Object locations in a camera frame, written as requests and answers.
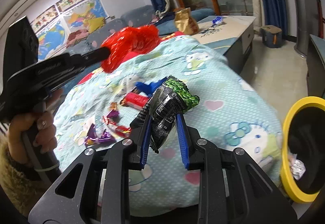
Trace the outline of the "red plastic bag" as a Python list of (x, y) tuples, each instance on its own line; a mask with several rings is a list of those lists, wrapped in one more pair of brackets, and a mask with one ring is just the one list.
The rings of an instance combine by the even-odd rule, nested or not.
[(109, 57), (101, 62), (101, 67), (104, 72), (112, 73), (129, 53), (147, 54), (160, 42), (159, 31), (154, 25), (125, 27), (101, 44), (110, 51)]

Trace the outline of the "purple candy wrapper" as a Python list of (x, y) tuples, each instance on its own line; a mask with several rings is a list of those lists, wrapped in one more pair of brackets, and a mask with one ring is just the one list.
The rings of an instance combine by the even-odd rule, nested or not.
[(94, 124), (90, 125), (87, 136), (84, 140), (84, 145), (86, 147), (101, 144), (109, 146), (114, 143), (116, 143), (116, 139), (109, 132), (107, 132), (106, 129), (102, 132), (102, 134), (97, 134)]

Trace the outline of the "red snack wrapper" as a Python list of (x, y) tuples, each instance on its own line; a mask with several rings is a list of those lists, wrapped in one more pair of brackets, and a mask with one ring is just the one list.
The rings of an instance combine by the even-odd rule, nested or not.
[(134, 108), (136, 110), (141, 110), (145, 104), (148, 102), (149, 97), (129, 92), (125, 97), (121, 100), (120, 105), (121, 106), (127, 106)]

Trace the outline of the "black green snack packet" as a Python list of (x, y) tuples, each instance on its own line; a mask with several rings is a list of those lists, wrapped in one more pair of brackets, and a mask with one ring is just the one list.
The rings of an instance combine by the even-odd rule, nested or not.
[(158, 87), (148, 102), (130, 123), (132, 129), (141, 127), (147, 114), (151, 117), (150, 147), (159, 152), (175, 125), (177, 114), (184, 114), (197, 106), (200, 98), (190, 93), (186, 84), (174, 76), (168, 76)]

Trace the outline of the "yellow rim trash bin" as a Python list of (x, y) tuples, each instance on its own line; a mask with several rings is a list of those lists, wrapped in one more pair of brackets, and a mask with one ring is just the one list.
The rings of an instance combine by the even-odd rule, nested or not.
[(295, 202), (313, 202), (324, 186), (324, 99), (298, 100), (283, 123), (280, 178)]

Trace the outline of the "yellow cushion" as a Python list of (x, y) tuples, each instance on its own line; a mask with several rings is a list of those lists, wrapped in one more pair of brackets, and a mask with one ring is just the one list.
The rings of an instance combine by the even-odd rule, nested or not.
[(88, 20), (88, 32), (89, 34), (93, 33), (94, 31), (102, 28), (105, 25), (105, 18), (104, 17), (96, 17), (93, 19)]

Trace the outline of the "China map poster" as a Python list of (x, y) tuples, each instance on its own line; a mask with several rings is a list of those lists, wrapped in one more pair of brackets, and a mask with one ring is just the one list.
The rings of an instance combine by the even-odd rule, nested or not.
[(103, 18), (103, 22), (108, 18), (101, 0), (87, 0), (86, 2), (72, 8), (63, 14), (64, 21), (71, 31), (78, 29), (89, 29), (93, 19)]

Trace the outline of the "framed picture strip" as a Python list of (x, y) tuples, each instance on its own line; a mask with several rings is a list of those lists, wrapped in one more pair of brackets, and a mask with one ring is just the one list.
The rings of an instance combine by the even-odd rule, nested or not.
[(85, 0), (59, 0), (54, 5), (47, 8), (38, 17), (36, 17), (30, 24), (35, 33), (38, 33), (49, 25), (60, 14), (72, 9)]

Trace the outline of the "blue crumpled wrapper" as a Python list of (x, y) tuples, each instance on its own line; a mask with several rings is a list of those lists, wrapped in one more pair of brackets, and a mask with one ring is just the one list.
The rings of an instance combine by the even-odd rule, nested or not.
[(140, 92), (145, 93), (148, 97), (151, 97), (155, 90), (160, 87), (165, 81), (167, 81), (167, 77), (160, 79), (157, 82), (151, 82), (150, 84), (146, 84), (143, 82), (136, 82), (135, 87)]

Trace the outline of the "Hello Kitty blanket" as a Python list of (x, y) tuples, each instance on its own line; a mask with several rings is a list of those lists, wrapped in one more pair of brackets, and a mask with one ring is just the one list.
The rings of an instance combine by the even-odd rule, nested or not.
[[(167, 87), (185, 101), (186, 124), (217, 147), (243, 148), (275, 183), (280, 183), (282, 129), (275, 110), (228, 66), (224, 56), (190, 36), (163, 41), (152, 52), (122, 63), (112, 74), (96, 73), (75, 86), (56, 115), (58, 146), (54, 153), (65, 170), (85, 149), (91, 125), (96, 133), (113, 133), (104, 122), (111, 103), (120, 103), (137, 83), (167, 78)], [(152, 139), (141, 171), (129, 173), (131, 213), (147, 217), (198, 203), (199, 172), (181, 159), (171, 96), (154, 108)]]

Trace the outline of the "brown paper bag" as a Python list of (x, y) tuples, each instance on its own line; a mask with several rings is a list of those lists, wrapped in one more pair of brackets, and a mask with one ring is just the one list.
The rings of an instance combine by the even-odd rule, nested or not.
[(175, 12), (175, 27), (185, 35), (195, 35), (199, 32), (199, 26), (191, 15), (190, 8), (184, 8)]

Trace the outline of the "blue wrapper on table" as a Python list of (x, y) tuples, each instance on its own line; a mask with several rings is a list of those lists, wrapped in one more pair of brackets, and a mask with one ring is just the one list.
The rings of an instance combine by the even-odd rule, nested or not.
[(223, 22), (224, 22), (224, 18), (222, 16), (216, 16), (212, 20), (212, 26), (220, 26), (223, 24)]

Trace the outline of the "low coffee table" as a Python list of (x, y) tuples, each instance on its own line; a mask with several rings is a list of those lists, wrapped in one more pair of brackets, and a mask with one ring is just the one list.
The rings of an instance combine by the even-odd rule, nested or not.
[(213, 25), (215, 18), (208, 16), (198, 21), (200, 32), (193, 38), (225, 56), (229, 67), (240, 74), (252, 51), (256, 17), (223, 16), (222, 23), (217, 26)]

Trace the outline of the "blue stool box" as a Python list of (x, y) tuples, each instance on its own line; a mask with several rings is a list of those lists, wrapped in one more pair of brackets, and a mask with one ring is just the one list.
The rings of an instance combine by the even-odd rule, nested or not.
[(283, 45), (282, 29), (277, 26), (262, 26), (260, 34), (263, 44), (269, 48), (280, 48)]

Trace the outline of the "silver tower air conditioner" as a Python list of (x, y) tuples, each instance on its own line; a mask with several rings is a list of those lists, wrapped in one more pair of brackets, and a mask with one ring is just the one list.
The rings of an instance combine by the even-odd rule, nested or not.
[(307, 57), (310, 35), (319, 33), (319, 0), (295, 0), (297, 16), (297, 42), (295, 50)]

